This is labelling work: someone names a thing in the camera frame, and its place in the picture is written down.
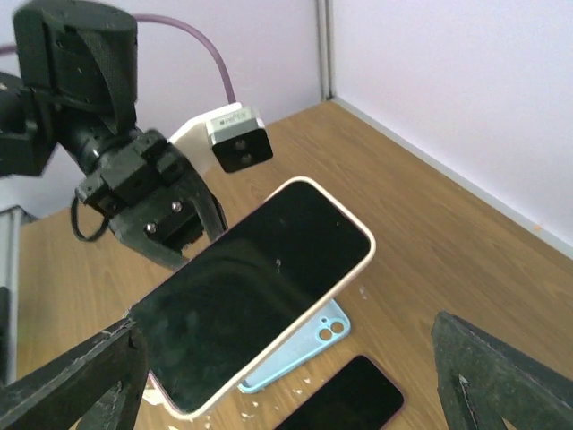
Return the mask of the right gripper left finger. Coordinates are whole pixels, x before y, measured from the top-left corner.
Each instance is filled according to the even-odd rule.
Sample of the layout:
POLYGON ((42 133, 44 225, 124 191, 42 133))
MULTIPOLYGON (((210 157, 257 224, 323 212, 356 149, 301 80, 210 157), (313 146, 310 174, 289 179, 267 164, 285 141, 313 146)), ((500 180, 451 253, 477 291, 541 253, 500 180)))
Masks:
POLYGON ((124 318, 1 389, 3 429, 133 429, 150 366, 124 318))

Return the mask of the purple smartphone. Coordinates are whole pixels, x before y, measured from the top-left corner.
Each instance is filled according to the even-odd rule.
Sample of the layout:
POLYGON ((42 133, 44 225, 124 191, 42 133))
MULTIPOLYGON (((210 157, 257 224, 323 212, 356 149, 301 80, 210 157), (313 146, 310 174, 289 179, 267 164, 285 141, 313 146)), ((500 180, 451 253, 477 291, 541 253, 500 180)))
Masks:
POLYGON ((365 356, 356 356, 277 430, 379 430, 403 407, 400 389, 365 356))

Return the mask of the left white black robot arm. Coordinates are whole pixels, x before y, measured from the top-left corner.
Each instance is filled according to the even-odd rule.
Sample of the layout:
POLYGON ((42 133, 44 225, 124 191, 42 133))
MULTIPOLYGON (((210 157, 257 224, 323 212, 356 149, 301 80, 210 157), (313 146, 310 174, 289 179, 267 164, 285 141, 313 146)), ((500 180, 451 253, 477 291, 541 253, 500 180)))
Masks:
POLYGON ((91 1, 29 1, 13 15, 18 75, 1 77, 1 173, 40 176, 56 146, 84 175, 70 219, 81 241, 111 231, 175 269, 186 245, 227 230, 224 212, 189 158, 136 124, 134 16, 91 1))

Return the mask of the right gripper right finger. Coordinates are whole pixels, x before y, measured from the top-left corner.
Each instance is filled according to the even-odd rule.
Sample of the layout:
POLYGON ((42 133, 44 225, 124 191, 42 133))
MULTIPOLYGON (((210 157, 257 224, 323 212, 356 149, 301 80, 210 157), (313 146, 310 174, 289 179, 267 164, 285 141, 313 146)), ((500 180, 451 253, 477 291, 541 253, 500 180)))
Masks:
POLYGON ((550 367, 445 311, 432 344, 450 429, 572 427, 572 381, 550 367))

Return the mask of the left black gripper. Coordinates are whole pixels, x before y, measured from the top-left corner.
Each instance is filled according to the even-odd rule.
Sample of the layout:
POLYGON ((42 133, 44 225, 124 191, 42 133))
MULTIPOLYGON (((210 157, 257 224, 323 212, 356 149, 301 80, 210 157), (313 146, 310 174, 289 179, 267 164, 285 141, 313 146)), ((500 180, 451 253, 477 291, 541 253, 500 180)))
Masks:
POLYGON ((102 215, 116 215, 115 238, 150 261, 176 270, 183 248, 197 239, 197 214, 210 242, 228 229, 221 204, 203 179, 189 179, 191 200, 151 196, 192 170, 189 160, 160 132, 149 130, 109 153, 76 187, 76 197, 102 215))

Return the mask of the light blue phone case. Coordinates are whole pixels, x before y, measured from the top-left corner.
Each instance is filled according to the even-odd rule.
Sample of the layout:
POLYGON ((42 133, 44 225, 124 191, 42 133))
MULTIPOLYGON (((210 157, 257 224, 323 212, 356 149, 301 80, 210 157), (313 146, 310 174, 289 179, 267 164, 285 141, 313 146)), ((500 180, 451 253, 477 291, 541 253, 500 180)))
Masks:
POLYGON ((330 300, 302 328, 248 374, 238 385, 238 390, 245 394, 262 391, 344 339, 350 331, 350 319, 335 300, 330 300))

